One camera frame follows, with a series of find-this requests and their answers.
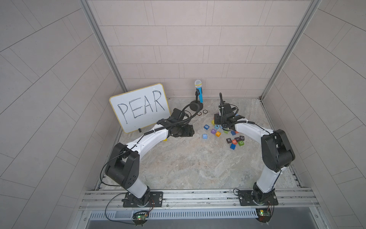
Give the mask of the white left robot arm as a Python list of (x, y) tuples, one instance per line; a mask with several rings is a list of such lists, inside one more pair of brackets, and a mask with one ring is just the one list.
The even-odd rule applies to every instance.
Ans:
[(138, 206), (149, 203), (150, 188), (139, 179), (140, 160), (160, 142), (169, 137), (192, 137), (193, 125), (191, 119), (197, 116), (196, 111), (191, 115), (186, 111), (175, 108), (167, 119), (161, 119), (153, 128), (145, 132), (141, 137), (128, 143), (118, 143), (112, 149), (108, 162), (100, 172), (100, 180), (103, 175), (112, 179), (116, 184), (132, 195), (132, 202)]

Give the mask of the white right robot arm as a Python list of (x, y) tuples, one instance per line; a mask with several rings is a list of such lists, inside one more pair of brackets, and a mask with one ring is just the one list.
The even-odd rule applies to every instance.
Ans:
[(262, 160), (265, 164), (260, 178), (253, 185), (252, 191), (233, 191), (239, 197), (242, 206), (278, 205), (275, 195), (275, 183), (283, 170), (295, 160), (295, 154), (285, 131), (271, 130), (237, 115), (237, 109), (221, 100), (219, 113), (214, 115), (214, 122), (223, 130), (236, 131), (261, 144)]

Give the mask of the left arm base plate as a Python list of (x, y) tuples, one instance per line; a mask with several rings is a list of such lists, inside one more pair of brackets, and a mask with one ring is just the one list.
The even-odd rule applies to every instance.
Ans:
[(123, 199), (124, 208), (152, 208), (161, 207), (163, 201), (163, 192), (148, 191), (141, 198), (137, 198), (132, 193), (127, 193)]

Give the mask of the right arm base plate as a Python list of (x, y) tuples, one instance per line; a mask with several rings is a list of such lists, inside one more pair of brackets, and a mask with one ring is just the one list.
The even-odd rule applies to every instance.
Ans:
[(237, 195), (241, 206), (278, 205), (274, 190), (268, 193), (262, 193), (261, 190), (239, 190)]

